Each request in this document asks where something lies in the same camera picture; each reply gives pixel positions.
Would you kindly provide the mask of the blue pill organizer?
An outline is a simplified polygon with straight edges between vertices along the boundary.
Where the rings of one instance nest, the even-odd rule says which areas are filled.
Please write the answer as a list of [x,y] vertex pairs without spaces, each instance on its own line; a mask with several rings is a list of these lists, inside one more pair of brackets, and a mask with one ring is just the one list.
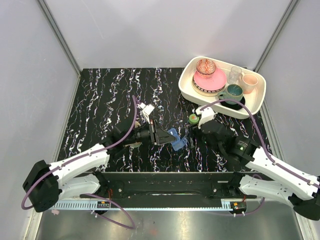
[[187,145],[188,140],[185,136],[180,137],[180,135],[178,134],[176,129],[175,129],[174,137],[176,138],[176,141],[171,142],[171,145],[172,145],[173,150],[177,152]]

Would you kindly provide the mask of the green pill bottle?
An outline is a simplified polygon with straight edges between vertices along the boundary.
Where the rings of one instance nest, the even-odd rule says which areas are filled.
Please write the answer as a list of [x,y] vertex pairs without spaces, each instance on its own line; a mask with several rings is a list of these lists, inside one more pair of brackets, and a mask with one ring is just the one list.
[[197,124],[199,121],[200,121],[200,118],[195,113],[190,114],[189,117],[188,117],[188,122],[190,124]]

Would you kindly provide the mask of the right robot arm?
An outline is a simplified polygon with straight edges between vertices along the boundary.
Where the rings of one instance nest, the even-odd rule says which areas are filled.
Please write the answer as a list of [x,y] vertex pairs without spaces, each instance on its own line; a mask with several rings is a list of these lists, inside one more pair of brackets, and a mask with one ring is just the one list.
[[215,120],[190,124],[189,139],[203,142],[227,161],[234,173],[228,195],[257,196],[281,202],[313,221],[320,219],[320,178],[270,154],[256,141],[232,134]]

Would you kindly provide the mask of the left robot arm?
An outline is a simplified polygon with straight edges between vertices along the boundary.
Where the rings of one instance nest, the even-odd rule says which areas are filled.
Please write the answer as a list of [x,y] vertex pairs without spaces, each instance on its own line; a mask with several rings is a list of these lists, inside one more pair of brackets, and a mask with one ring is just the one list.
[[46,163],[36,162],[22,184],[25,197],[23,210],[34,209],[42,213],[53,207],[59,200],[93,194],[103,198],[108,193],[108,186],[95,173],[81,177],[84,172],[101,165],[106,165],[117,158],[121,151],[135,144],[148,143],[156,146],[172,143],[176,137],[172,131],[163,130],[155,120],[135,127],[127,132],[114,128],[105,140],[84,152],[67,159]]

